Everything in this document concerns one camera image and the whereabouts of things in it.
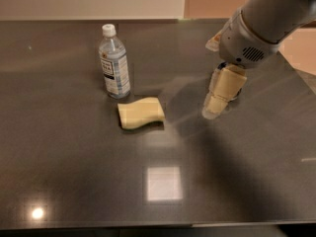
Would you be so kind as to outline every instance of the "plastic bottle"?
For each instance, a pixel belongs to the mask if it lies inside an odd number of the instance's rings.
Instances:
[[[130,92],[126,50],[114,25],[103,25],[102,30],[99,55],[107,91],[111,97],[121,99]]]

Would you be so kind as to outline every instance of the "sponge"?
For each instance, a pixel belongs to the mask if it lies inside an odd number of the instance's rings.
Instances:
[[[130,104],[118,104],[123,129],[136,129],[153,121],[164,121],[165,114],[157,98],[144,98]]]

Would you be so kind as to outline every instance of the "speaker grille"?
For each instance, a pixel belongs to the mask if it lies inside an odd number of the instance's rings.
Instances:
[[[264,53],[254,47],[247,47],[243,49],[243,55],[245,58],[251,61],[259,61],[265,57]]]

